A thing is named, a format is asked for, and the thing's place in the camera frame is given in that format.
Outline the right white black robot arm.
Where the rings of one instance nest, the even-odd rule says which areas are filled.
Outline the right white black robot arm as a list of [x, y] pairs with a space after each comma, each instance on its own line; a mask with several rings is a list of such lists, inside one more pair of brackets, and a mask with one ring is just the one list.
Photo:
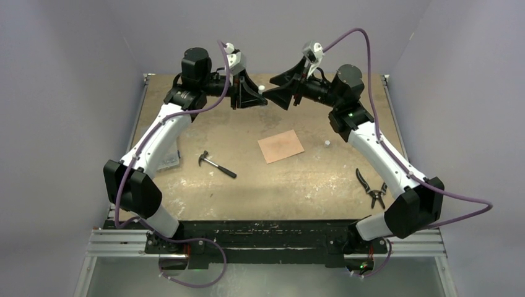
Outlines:
[[441, 215], [443, 182], [416, 170], [376, 128], [376, 121], [360, 103], [365, 84], [356, 66], [344, 64], [331, 81], [308, 75], [302, 58], [293, 68], [270, 79], [275, 88], [263, 95], [287, 110], [302, 98], [331, 107], [329, 122], [335, 133], [357, 149], [381, 176], [394, 197], [383, 213], [359, 220], [350, 228], [347, 242], [357, 252], [373, 239], [384, 236], [406, 238], [436, 222]]

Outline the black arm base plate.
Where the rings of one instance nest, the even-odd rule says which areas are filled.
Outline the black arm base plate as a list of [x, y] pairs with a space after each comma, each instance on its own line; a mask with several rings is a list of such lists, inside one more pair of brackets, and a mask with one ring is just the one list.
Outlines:
[[181, 255], [189, 269], [209, 264], [318, 264], [359, 269], [384, 256], [383, 239], [361, 241], [355, 220], [202, 220], [183, 221], [171, 241], [147, 234], [145, 253]]

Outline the small black hammer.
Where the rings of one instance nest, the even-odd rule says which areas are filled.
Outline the small black hammer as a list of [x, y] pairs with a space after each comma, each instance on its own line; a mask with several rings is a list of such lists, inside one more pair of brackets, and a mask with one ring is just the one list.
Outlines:
[[208, 159], [208, 156], [209, 156], [209, 152], [207, 150], [203, 151], [202, 154], [200, 154], [199, 158], [198, 158], [198, 165], [201, 166], [201, 163], [202, 162], [206, 162], [212, 166], [214, 166], [215, 168], [217, 168], [219, 171], [221, 171], [222, 173], [226, 174], [227, 176], [233, 178], [233, 179], [236, 179], [237, 177], [237, 174], [230, 171], [229, 169], [223, 167], [223, 166], [220, 166], [214, 162], [212, 162], [211, 160]]

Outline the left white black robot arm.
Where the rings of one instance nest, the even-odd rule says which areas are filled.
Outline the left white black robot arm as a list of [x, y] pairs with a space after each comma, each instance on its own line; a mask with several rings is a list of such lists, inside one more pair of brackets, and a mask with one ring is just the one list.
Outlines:
[[160, 233], [160, 244], [170, 253], [182, 250], [184, 236], [177, 232], [180, 223], [163, 207], [162, 192], [154, 183], [162, 159], [197, 115], [208, 111], [209, 96], [229, 97], [233, 109], [267, 105], [246, 72], [243, 53], [231, 43], [219, 45], [225, 74], [212, 70], [206, 49], [187, 49], [155, 120], [128, 153], [103, 167], [108, 200]]

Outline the brown envelope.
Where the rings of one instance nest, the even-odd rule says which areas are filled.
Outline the brown envelope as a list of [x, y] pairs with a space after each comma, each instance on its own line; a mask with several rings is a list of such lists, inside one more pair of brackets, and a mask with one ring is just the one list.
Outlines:
[[267, 164], [298, 155], [305, 151], [294, 130], [260, 139], [258, 140], [258, 144]]

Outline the clear plastic organizer box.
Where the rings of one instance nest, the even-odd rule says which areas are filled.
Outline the clear plastic organizer box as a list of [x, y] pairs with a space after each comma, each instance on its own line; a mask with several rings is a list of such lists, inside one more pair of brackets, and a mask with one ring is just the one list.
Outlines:
[[166, 171], [176, 168], [180, 164], [180, 151], [176, 142], [168, 149], [164, 157], [161, 159], [157, 171]]

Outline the aluminium frame rail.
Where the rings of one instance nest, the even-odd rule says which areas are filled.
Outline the aluminium frame rail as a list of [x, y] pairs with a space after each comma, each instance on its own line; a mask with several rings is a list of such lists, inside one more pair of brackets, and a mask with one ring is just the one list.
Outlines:
[[[93, 230], [87, 246], [88, 256], [97, 257], [181, 257], [182, 252], [154, 252], [146, 230]], [[393, 257], [446, 257], [439, 230], [416, 232], [404, 239], [390, 238]]]

